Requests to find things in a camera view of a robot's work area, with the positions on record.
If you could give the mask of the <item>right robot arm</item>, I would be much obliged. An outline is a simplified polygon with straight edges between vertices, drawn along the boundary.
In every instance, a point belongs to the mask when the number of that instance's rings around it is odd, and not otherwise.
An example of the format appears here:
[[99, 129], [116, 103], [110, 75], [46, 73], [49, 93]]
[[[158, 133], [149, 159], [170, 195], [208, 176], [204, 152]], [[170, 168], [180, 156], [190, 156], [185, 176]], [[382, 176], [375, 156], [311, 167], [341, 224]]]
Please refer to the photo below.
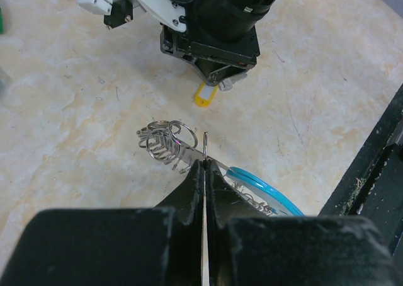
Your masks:
[[170, 0], [185, 12], [175, 19], [186, 30], [164, 25], [161, 52], [193, 66], [209, 86], [236, 81], [257, 64], [260, 55], [255, 24], [276, 0]]

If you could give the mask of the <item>yellow key tag with key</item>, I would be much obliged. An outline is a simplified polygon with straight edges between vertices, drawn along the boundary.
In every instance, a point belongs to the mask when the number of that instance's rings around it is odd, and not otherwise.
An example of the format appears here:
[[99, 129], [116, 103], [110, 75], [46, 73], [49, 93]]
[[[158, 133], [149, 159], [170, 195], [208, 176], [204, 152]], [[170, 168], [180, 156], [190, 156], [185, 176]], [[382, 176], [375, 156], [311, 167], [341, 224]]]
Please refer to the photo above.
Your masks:
[[194, 96], [196, 106], [202, 108], [210, 106], [218, 90], [223, 92], [230, 91], [235, 83], [242, 81], [245, 78], [247, 78], [247, 73], [243, 72], [224, 79], [216, 86], [209, 86], [206, 83], [202, 83]]

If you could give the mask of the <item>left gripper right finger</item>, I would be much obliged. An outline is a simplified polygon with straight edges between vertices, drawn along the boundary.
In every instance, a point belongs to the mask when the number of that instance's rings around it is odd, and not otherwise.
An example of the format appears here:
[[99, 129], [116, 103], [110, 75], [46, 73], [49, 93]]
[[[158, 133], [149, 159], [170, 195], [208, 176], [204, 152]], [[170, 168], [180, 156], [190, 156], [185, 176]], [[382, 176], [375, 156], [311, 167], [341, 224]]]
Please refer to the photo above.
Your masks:
[[206, 163], [211, 285], [401, 285], [375, 225], [359, 216], [267, 216]]

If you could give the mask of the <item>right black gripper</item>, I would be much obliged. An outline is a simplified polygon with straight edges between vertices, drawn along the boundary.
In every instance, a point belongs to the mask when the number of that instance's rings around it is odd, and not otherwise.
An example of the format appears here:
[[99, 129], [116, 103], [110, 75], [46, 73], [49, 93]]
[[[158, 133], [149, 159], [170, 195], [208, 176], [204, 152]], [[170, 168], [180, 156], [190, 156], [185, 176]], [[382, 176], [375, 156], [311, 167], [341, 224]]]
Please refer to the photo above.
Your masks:
[[208, 86], [238, 74], [239, 68], [253, 68], [260, 55], [255, 28], [238, 42], [221, 42], [199, 26], [184, 33], [163, 26], [160, 47], [163, 53], [193, 64]]

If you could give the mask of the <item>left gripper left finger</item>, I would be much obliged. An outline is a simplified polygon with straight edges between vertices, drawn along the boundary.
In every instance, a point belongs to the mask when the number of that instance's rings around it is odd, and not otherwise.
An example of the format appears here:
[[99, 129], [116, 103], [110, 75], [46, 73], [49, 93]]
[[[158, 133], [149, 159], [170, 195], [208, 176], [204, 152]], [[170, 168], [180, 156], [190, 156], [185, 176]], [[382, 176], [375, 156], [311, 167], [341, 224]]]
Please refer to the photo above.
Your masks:
[[48, 209], [25, 227], [2, 285], [200, 285], [205, 170], [152, 208]]

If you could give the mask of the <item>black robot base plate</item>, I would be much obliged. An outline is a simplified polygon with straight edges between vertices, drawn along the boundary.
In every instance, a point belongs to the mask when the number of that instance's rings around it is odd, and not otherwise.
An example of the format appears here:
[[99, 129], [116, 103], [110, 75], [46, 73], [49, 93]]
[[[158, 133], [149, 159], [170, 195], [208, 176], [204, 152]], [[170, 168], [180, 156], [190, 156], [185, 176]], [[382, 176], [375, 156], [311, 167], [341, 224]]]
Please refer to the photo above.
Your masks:
[[320, 215], [361, 215], [402, 259], [402, 90], [398, 89]]

